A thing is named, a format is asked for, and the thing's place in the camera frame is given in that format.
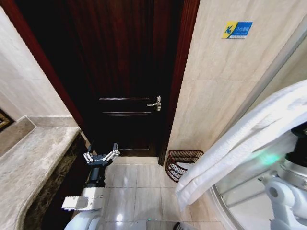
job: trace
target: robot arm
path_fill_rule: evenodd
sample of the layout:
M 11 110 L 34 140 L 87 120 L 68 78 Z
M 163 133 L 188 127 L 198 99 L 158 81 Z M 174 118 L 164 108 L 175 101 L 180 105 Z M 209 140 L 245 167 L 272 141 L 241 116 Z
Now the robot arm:
M 294 151 L 263 180 L 275 217 L 271 230 L 307 230 L 307 122 L 292 132 L 299 137 Z
M 100 226 L 102 208 L 104 207 L 103 190 L 105 187 L 105 171 L 120 154 L 118 144 L 108 154 L 94 156 L 91 145 L 83 156 L 92 167 L 88 181 L 85 183 L 81 196 L 67 196 L 62 208 L 78 213 L 66 226 L 65 230 L 95 230 Z

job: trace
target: blue sign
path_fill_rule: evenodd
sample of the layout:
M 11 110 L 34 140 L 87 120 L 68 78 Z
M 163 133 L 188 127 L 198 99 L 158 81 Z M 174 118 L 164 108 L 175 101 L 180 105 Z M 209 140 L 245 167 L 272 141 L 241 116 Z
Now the blue sign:
M 248 35 L 253 22 L 227 22 L 223 39 L 244 39 Z

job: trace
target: wall-mounted basket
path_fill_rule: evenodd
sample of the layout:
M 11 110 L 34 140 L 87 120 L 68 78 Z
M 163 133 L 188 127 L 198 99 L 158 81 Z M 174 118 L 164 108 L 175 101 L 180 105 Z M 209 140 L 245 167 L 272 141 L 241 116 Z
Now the wall-mounted basket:
M 177 183 L 181 176 L 188 170 L 182 165 L 180 166 L 180 163 L 195 163 L 202 155 L 203 151 L 201 150 L 168 151 L 168 157 L 165 165 L 166 174 Z

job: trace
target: door handle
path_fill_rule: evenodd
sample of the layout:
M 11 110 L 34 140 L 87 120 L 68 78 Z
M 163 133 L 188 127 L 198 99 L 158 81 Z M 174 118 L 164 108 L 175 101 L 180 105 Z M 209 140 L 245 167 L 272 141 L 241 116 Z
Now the door handle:
M 157 102 L 153 103 L 153 104 L 147 104 L 148 107 L 151 107 L 151 106 L 157 106 L 157 111 L 160 111 L 161 110 L 161 96 L 157 96 Z

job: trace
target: white towel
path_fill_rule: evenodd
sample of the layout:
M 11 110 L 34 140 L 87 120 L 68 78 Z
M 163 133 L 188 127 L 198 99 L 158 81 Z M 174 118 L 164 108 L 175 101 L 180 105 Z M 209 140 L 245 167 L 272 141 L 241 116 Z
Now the white towel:
M 180 209 L 194 203 L 253 151 L 305 121 L 307 80 L 272 94 L 244 115 L 181 177 L 176 187 Z

